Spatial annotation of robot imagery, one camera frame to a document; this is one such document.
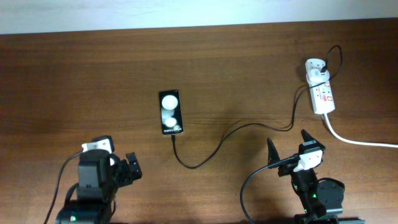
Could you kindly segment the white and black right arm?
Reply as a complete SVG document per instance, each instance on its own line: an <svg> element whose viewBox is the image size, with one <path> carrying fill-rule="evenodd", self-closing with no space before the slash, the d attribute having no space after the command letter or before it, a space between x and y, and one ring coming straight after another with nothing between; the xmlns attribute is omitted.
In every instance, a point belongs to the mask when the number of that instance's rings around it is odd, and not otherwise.
<svg viewBox="0 0 398 224"><path fill-rule="evenodd" d="M336 179L317 177L314 168L323 162L326 147L304 129L301 130L301 135L303 143L299 145L298 153L285 159L279 157L272 140L267 140L268 165L278 169L279 177L291 177L292 188L304 209L303 214L294 216L294 222L365 223L365 220L359 218L338 218L343 213L345 185Z"/></svg>

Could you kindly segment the black Samsung smartphone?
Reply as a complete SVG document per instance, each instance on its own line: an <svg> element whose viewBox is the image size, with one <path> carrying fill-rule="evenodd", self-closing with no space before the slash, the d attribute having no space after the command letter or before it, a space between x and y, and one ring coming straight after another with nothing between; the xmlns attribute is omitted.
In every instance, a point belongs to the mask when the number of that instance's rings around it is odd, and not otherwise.
<svg viewBox="0 0 398 224"><path fill-rule="evenodd" d="M160 91L159 105L162 134L182 134L184 128L179 91Z"/></svg>

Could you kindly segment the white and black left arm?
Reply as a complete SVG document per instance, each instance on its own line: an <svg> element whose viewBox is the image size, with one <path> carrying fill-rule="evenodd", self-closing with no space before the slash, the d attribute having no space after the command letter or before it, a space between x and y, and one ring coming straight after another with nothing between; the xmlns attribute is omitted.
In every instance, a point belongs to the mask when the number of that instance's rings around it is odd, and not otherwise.
<svg viewBox="0 0 398 224"><path fill-rule="evenodd" d="M109 224L116 209L116 192L142 177L135 153L121 160L103 149L80 155L79 181L67 192L56 224Z"/></svg>

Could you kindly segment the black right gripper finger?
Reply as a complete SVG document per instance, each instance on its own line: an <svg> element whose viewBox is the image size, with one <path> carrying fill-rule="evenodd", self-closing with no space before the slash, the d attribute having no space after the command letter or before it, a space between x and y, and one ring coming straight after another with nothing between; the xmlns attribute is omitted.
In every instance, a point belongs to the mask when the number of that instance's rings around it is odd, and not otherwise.
<svg viewBox="0 0 398 224"><path fill-rule="evenodd" d="M301 130L301 135L304 140L300 145L300 152L315 152L315 151L324 151L326 147L313 138L306 130Z"/></svg>
<svg viewBox="0 0 398 224"><path fill-rule="evenodd" d="M267 147L268 147L268 163L267 165L270 168L276 168L280 166L280 157L277 149L272 142L271 138L267 138Z"/></svg>

